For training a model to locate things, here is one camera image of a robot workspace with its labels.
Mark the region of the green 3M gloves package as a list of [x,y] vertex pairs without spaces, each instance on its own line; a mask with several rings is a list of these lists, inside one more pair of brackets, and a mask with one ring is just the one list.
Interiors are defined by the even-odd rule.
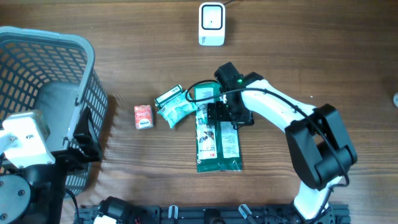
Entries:
[[197,103],[195,115],[198,172],[240,172],[243,169],[238,131],[230,122],[208,124],[208,105],[221,100],[213,98],[220,93],[219,87],[217,83],[202,83],[194,88],[196,99],[207,99]]

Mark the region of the light green wipes pack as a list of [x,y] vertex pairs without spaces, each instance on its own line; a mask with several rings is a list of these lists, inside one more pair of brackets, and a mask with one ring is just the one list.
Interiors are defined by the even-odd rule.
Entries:
[[198,106],[190,102],[192,98],[187,95],[187,91],[180,93],[175,98],[166,103],[157,113],[168,122],[171,129],[187,115],[196,112]]

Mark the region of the green Axe Brand box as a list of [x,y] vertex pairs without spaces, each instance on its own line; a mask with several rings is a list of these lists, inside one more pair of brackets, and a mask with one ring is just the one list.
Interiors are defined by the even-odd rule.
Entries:
[[176,85],[171,88],[169,91],[165,92],[163,95],[157,97],[155,101],[156,107],[161,109],[165,104],[167,104],[170,100],[174,99],[176,96],[182,93],[183,88],[181,85]]

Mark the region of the orange Kleenex tissue pack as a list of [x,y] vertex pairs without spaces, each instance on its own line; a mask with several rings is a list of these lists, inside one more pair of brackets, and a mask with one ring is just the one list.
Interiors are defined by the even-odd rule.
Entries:
[[152,108],[150,105],[135,106],[134,116],[137,129],[154,127]]

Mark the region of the grey plastic mesh basket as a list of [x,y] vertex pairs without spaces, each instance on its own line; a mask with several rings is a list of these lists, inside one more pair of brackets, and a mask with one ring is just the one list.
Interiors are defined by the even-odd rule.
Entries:
[[[76,147],[73,132],[89,107],[99,139],[108,97],[94,64],[94,49],[80,36],[2,27],[1,128],[13,113],[40,110],[50,129],[49,150]],[[74,194],[86,189],[92,163],[68,175],[66,187]]]

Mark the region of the green lidded jar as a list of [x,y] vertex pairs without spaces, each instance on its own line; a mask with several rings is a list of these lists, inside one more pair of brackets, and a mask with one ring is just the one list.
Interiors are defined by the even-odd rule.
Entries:
[[395,106],[398,107],[398,92],[394,94],[393,102],[394,102]]

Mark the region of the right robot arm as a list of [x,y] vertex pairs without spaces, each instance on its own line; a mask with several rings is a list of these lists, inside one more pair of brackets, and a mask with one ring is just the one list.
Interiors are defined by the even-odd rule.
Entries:
[[229,122],[235,130],[254,124],[254,114],[284,134],[293,168],[301,180],[293,207],[301,223],[325,217],[329,198],[337,187],[349,185],[348,171],[358,155],[339,111],[301,103],[276,90],[260,74],[243,75],[228,62],[214,73],[220,102],[209,117]]

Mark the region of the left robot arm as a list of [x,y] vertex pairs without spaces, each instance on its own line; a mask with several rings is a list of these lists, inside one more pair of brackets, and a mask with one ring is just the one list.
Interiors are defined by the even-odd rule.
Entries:
[[102,159],[89,108],[79,117],[73,132],[78,147],[50,151],[50,130],[39,110],[14,113],[2,123],[1,159],[12,169],[1,176],[1,223],[59,223],[70,174],[87,171]]

